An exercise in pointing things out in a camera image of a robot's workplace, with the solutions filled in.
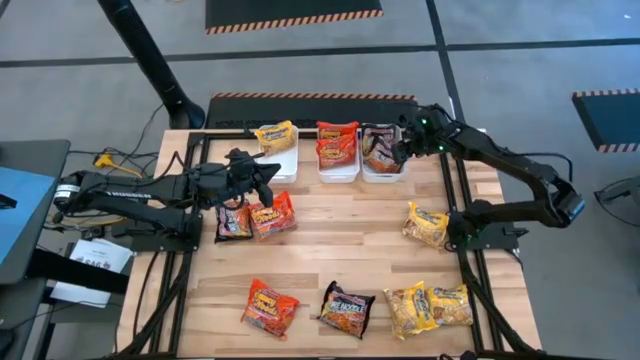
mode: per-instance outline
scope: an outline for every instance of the gray floor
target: gray floor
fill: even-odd
[[[422,0],[382,0],[385,16],[261,32],[204,35],[204,1],[134,0],[165,54],[434,44]],[[634,0],[437,0],[447,43],[550,41],[640,36]],[[128,56],[94,1],[13,0],[0,19],[0,61]],[[595,152],[570,101],[577,90],[638,87],[638,46],[452,52],[467,121],[515,151],[557,151],[575,163],[587,208],[566,230],[528,224],[525,277],[544,348],[550,353],[636,358],[640,333],[640,231],[608,217],[591,193],[638,175],[639,154]],[[437,53],[343,55],[172,63],[185,91],[206,107],[217,91],[415,94],[448,104]],[[159,104],[136,65],[0,69],[0,140],[66,138],[74,149],[131,150]],[[162,111],[141,151],[155,151]],[[90,159],[70,156],[65,172]],[[552,161],[564,171],[565,164]],[[529,196],[501,178],[509,201]],[[614,207],[640,222],[638,209]],[[75,235],[45,233],[58,249]],[[56,330],[52,359],[102,356],[111,322]]]

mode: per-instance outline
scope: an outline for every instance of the white container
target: white container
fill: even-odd
[[[339,166],[333,169],[320,170],[320,159],[318,158],[318,175],[320,181],[325,184],[347,184],[352,183],[360,172],[360,151],[356,151],[356,161],[351,165]]]
[[[362,146],[359,146],[360,161],[362,161],[362,180],[374,184],[391,184],[402,179],[407,174],[407,163],[402,164],[400,172],[397,174],[380,174],[364,163],[364,155],[362,154]]]
[[[271,127],[272,125],[263,125],[260,130]],[[270,184],[292,184],[296,182],[298,176],[298,128],[293,126],[293,132],[296,136],[296,146],[283,152],[279,152],[270,156],[257,158],[258,164],[280,164],[280,170],[269,181]],[[262,152],[262,146],[258,143],[258,151]]]

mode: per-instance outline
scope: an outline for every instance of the wooden tabletop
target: wooden tabletop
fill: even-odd
[[[164,171],[174,151],[184,158],[188,131],[165,132],[156,175]],[[472,350],[468,326],[441,327],[405,341],[391,335],[391,318],[382,289],[426,286],[454,287],[462,283],[457,256],[426,247],[404,237],[402,225],[408,201],[430,211],[448,210],[437,156],[411,159],[405,179],[395,184],[369,184],[361,175],[351,184],[323,184],[316,171],[315,140],[300,140],[298,178],[294,184],[272,185],[274,194],[289,191],[298,227],[263,242],[253,240],[214,244],[215,211],[205,211],[201,246],[195,253],[189,278],[178,355],[213,356],[437,356]],[[238,147],[257,151],[255,140],[215,140],[210,162],[227,161]],[[458,204],[463,204],[454,163],[450,163]],[[496,171],[484,164],[466,164],[474,198],[502,202]],[[172,173],[179,173],[174,165]],[[495,303],[531,346],[539,348],[527,289],[517,262],[504,251],[485,251]],[[133,316],[151,254],[138,255],[133,264],[118,344],[132,339]],[[164,255],[151,272],[142,301],[139,328],[154,310],[162,278]],[[293,296],[301,305],[287,331],[288,340],[240,322],[251,279],[259,278],[276,291]],[[375,295],[364,340],[316,320],[326,287],[336,280],[345,291]],[[478,304],[485,347],[490,332]],[[171,320],[173,311],[167,313]],[[163,327],[161,349],[168,346]]]

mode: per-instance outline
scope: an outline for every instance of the white paper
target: white paper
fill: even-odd
[[[105,239],[94,239],[93,241],[78,240],[78,243],[71,252],[71,259],[119,273],[131,255],[131,250]],[[84,286],[63,282],[56,283],[51,292],[51,297],[55,299],[74,303],[86,302],[84,303],[85,305],[99,308],[106,306],[109,302],[110,295],[110,293],[105,291],[93,290]]]

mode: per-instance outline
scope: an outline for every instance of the plastic wrapper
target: plastic wrapper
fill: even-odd
[[[318,140],[318,145],[316,146],[320,169],[353,164],[356,161],[356,151],[357,141],[355,135]]]
[[[289,229],[296,225],[296,216],[288,192],[273,198],[273,206],[265,208],[262,203],[249,205],[253,230],[258,239]]]
[[[444,249],[449,216],[443,213],[426,212],[416,203],[409,202],[409,217],[402,227],[402,234],[418,239],[429,246]]]
[[[323,121],[318,121],[318,139],[337,139],[340,136],[356,135],[358,130],[358,122],[354,121],[348,124],[330,124]]]
[[[473,315],[465,285],[453,289],[429,288],[427,298],[438,325],[471,325]]]
[[[400,136],[396,125],[363,125],[363,162],[378,173],[399,173],[402,164],[393,160],[391,147],[400,140]]]
[[[369,323],[371,304],[375,296],[345,294],[332,281],[324,294],[320,319],[322,322],[362,339]]]
[[[285,331],[291,325],[299,303],[297,299],[278,294],[262,281],[253,279],[247,307],[240,321],[246,321],[286,340]]]
[[[242,206],[239,201],[229,200],[224,208],[216,206],[218,226],[216,230],[216,242],[231,240],[248,240],[253,238],[251,231],[251,215],[249,214],[249,201],[244,200]]]
[[[406,336],[438,327],[429,309],[423,281],[408,289],[385,289],[384,294],[391,310],[392,332],[398,338],[404,340]]]
[[[296,146],[296,134],[291,121],[283,121],[269,128],[256,130],[256,137],[265,155],[273,155]]]

